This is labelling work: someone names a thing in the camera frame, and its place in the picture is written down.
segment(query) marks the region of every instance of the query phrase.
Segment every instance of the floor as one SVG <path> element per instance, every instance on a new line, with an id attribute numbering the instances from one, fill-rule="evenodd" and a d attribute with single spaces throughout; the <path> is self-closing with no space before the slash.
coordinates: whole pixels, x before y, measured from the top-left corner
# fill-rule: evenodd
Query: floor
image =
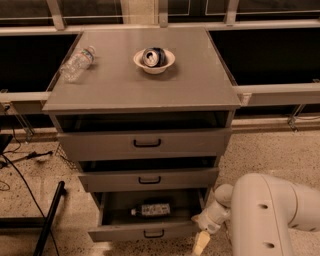
<path id="1" fill-rule="evenodd" d="M 267 173 L 320 190 L 320 122 L 292 132 L 287 126 L 234 125 L 227 151 L 220 163 L 216 186 L 235 184 L 246 173 Z M 13 141 L 7 150 L 15 149 Z M 191 255 L 194 237 L 170 240 L 146 240 L 114 243 L 93 243 L 87 229 L 97 225 L 98 210 L 77 178 L 77 170 L 70 169 L 56 152 L 58 142 L 54 134 L 38 132 L 29 144 L 22 144 L 16 154 L 7 154 L 11 160 L 36 151 L 53 151 L 52 156 L 17 162 L 42 210 L 47 213 L 56 186 L 65 181 L 67 195 L 62 199 L 52 232 L 62 256 L 111 255 Z M 10 167 L 0 169 L 0 216 L 39 216 L 25 185 Z M 212 236 L 202 255 L 232 255 L 226 227 Z M 317 256 L 320 251 L 320 232 L 290 231 L 296 256 Z M 1 231 L 0 256 L 33 255 L 39 232 L 37 230 Z M 43 255 L 57 255 L 51 238 Z"/>

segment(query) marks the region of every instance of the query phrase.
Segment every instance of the drawer handle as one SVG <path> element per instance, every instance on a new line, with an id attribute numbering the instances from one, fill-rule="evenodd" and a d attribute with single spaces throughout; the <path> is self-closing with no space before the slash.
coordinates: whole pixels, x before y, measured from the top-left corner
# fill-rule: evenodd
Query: drawer handle
<path id="1" fill-rule="evenodd" d="M 158 232 L 150 232 L 150 233 L 153 234 L 153 235 L 148 235 L 147 231 L 145 231 L 145 230 L 143 231 L 143 235 L 144 235 L 145 238 L 161 238 L 161 237 L 164 236 L 164 230 L 163 229 L 161 230 L 160 234 L 157 234 Z"/>
<path id="2" fill-rule="evenodd" d="M 159 176 L 156 180 L 154 181 L 147 181 L 147 180 L 143 180 L 141 177 L 139 177 L 139 183 L 146 185 L 146 184 L 159 184 L 161 182 L 161 176 Z"/>
<path id="3" fill-rule="evenodd" d="M 136 148 L 156 148 L 156 147 L 159 147 L 161 145 L 161 139 L 158 139 L 158 141 L 156 143 L 150 143 L 150 144 L 139 143 L 139 142 L 137 142 L 137 140 L 134 140 L 133 141 L 133 145 Z"/>

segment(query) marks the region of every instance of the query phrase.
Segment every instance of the can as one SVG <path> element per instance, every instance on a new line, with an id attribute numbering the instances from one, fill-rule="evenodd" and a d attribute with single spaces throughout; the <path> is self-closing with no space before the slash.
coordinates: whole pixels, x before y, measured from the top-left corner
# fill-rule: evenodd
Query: can
<path id="1" fill-rule="evenodd" d="M 158 47 L 148 48 L 143 52 L 143 63 L 150 68 L 161 67 L 165 63 L 166 55 L 163 49 Z"/>

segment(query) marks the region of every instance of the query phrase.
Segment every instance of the gray dresser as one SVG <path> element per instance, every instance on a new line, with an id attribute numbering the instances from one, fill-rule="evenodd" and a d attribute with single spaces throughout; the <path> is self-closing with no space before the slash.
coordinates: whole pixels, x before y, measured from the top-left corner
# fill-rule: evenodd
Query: gray dresser
<path id="1" fill-rule="evenodd" d="M 231 136 L 240 107 L 205 29 L 88 31 L 75 51 L 93 45 L 96 60 L 77 84 L 58 79 L 43 111 L 68 159 L 100 209 L 93 241 L 190 236 Z M 150 75 L 136 52 L 161 47 L 176 61 Z M 130 209 L 170 203 L 168 217 L 144 219 Z"/>

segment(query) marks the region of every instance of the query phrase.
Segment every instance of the white bowl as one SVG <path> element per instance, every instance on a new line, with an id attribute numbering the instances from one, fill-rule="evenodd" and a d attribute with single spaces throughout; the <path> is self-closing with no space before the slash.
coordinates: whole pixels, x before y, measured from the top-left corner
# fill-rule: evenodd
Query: white bowl
<path id="1" fill-rule="evenodd" d="M 163 49 L 164 54 L 166 55 L 166 60 L 165 60 L 166 65 L 164 65 L 162 67 L 150 68 L 143 63 L 142 55 L 143 55 L 144 51 L 145 50 L 137 52 L 136 55 L 134 55 L 134 57 L 133 57 L 133 61 L 138 67 L 141 67 L 145 72 L 152 74 L 152 75 L 163 73 L 168 67 L 170 67 L 174 63 L 174 61 L 176 59 L 172 52 L 170 52 L 166 49 Z"/>

